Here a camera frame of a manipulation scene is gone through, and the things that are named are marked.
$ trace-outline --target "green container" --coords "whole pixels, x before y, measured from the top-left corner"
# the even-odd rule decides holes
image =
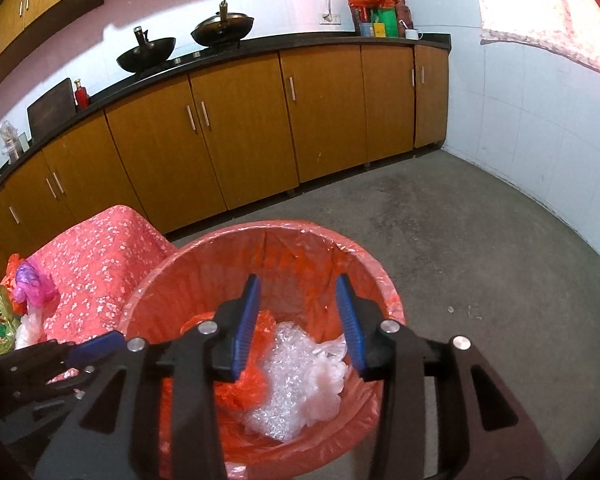
[[[398,19],[395,7],[391,9],[376,9],[380,23],[384,23],[384,30],[388,38],[398,38]]]

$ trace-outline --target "cutting board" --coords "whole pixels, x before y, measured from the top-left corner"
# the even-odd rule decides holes
[[[27,108],[32,142],[43,139],[71,119],[76,111],[74,88],[66,78]]]

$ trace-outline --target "lower cabinet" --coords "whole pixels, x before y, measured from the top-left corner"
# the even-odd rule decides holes
[[[74,223],[42,152],[0,190],[0,247],[8,254],[26,258]]]
[[[113,143],[104,112],[42,149],[53,184],[76,222],[114,205],[144,214]]]
[[[448,52],[432,46],[416,45],[416,136],[415,147],[446,138],[449,101]]]
[[[365,89],[358,45],[280,52],[300,182],[366,161]]]
[[[149,222],[166,233],[226,209],[184,75],[106,109]]]
[[[226,206],[232,209],[298,186],[278,54],[190,78]]]
[[[413,149],[415,81],[413,49],[362,45],[367,160]]]

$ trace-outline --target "red bottle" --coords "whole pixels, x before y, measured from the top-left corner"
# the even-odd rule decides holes
[[[75,83],[75,101],[78,103],[78,108],[80,110],[84,110],[87,106],[89,106],[89,94],[87,94],[87,89],[84,86],[80,86],[80,80],[76,79]]]

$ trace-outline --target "window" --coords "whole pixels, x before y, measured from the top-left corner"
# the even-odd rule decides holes
[[[595,0],[480,0],[483,38],[532,44],[600,72]]]

